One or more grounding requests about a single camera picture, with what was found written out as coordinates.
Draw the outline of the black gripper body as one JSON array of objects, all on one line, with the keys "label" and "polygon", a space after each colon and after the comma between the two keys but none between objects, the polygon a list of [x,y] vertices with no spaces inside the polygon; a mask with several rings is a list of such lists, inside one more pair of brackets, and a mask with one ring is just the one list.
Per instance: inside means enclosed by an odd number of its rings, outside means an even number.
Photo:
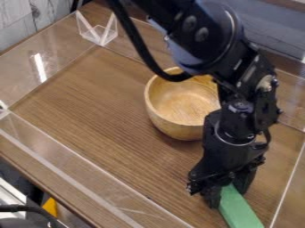
[{"label": "black gripper body", "polygon": [[226,137],[220,129],[220,111],[212,111],[203,119],[203,155],[188,172],[189,195],[200,193],[204,185],[232,183],[235,171],[242,167],[258,167],[264,163],[267,144],[254,138],[236,141]]}]

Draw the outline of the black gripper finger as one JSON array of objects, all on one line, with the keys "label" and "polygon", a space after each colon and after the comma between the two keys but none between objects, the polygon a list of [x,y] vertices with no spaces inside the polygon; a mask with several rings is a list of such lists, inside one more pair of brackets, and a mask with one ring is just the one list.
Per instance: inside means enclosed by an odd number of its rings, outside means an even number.
[{"label": "black gripper finger", "polygon": [[255,171],[256,171],[255,167],[242,167],[234,172],[235,173],[235,178],[232,181],[234,188],[242,195],[246,194],[247,189],[251,185],[251,182],[254,181]]},{"label": "black gripper finger", "polygon": [[204,185],[201,187],[200,195],[208,206],[208,208],[218,208],[222,199],[222,186],[220,185]]}]

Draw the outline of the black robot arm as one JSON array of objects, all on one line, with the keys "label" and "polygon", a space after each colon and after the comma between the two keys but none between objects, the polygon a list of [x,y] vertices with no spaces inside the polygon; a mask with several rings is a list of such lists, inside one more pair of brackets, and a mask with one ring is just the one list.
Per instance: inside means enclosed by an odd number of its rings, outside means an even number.
[{"label": "black robot arm", "polygon": [[120,21],[137,55],[151,71],[169,82],[210,75],[220,108],[203,118],[203,155],[188,172],[187,189],[218,208],[222,189],[232,185],[246,193],[256,167],[264,163],[278,122],[275,68],[244,36],[234,10],[203,0],[132,0],[164,35],[171,58],[181,72],[159,67],[131,21],[121,0],[105,0]]}]

